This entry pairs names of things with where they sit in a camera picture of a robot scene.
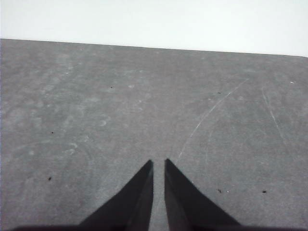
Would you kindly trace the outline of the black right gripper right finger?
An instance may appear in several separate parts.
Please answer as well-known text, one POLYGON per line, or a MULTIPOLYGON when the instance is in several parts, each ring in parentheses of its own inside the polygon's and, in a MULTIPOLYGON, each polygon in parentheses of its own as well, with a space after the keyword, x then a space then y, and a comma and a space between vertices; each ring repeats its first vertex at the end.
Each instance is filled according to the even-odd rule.
POLYGON ((203 195, 170 160, 165 160, 165 204, 170 230, 220 230, 240 223, 203 195))

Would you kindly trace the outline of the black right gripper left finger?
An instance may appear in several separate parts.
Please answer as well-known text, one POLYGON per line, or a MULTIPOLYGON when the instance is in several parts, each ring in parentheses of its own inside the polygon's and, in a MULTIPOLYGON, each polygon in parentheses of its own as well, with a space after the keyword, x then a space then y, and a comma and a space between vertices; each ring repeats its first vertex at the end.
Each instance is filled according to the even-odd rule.
POLYGON ((148 230, 153 200, 154 164, 149 160, 80 226, 86 230, 148 230))

